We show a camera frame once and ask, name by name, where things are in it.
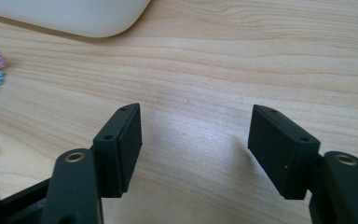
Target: wooden surface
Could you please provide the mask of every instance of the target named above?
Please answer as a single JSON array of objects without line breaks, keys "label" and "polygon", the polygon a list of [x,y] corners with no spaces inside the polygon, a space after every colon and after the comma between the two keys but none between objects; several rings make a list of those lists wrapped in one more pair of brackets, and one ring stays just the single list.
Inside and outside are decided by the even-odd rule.
[{"label": "wooden surface", "polygon": [[144,146],[105,223],[310,223],[247,149],[254,104],[358,156],[358,1],[155,0],[103,39],[0,18],[0,197],[139,102]]}]

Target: wood grain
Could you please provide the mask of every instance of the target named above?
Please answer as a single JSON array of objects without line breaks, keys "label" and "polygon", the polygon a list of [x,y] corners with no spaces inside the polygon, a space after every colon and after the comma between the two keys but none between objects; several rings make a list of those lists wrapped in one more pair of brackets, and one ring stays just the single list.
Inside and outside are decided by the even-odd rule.
[{"label": "wood grain", "polygon": [[0,18],[0,50],[1,198],[134,102],[144,146],[105,223],[310,223],[247,149],[253,104],[358,156],[358,1],[154,0],[103,39]]}]

